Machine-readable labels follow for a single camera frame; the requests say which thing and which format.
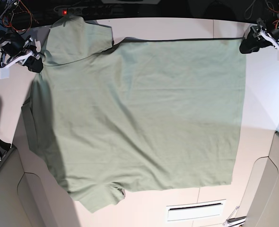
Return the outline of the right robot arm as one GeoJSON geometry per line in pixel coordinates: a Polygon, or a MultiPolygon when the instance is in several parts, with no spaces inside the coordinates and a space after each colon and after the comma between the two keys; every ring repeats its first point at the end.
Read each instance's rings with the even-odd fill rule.
{"type": "Polygon", "coordinates": [[[30,72],[39,73],[43,69],[40,53],[33,38],[24,35],[32,26],[33,14],[20,0],[0,0],[0,79],[9,77],[9,69],[15,64],[26,66],[30,72]],[[12,19],[15,10],[22,6],[22,13],[30,17],[28,28],[14,28],[12,19]]]}

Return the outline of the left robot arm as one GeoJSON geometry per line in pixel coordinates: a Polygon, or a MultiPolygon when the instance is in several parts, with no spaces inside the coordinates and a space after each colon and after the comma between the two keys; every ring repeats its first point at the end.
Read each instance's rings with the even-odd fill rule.
{"type": "Polygon", "coordinates": [[[277,9],[271,0],[266,0],[265,6],[269,11],[268,18],[258,18],[256,23],[250,26],[248,34],[240,44],[240,53],[250,54],[269,46],[279,51],[279,0],[277,9]]]}

